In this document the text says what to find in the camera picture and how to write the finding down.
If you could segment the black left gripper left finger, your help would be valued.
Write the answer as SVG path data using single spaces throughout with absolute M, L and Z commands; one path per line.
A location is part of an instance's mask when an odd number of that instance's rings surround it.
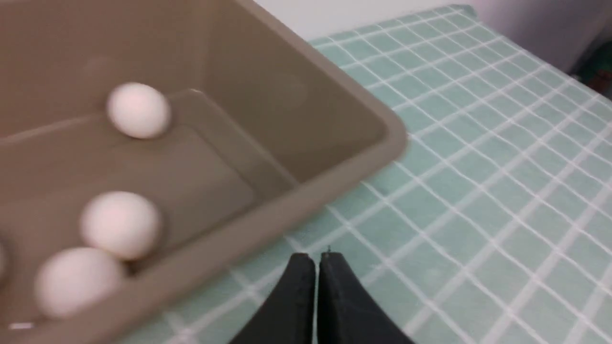
M 273 291 L 232 344 L 310 344 L 316 268 L 306 253 L 293 253 Z

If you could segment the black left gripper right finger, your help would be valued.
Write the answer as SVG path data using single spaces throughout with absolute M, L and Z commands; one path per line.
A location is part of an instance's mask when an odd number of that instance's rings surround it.
M 345 257 L 324 252 L 317 296 L 319 344 L 412 344 L 361 285 Z

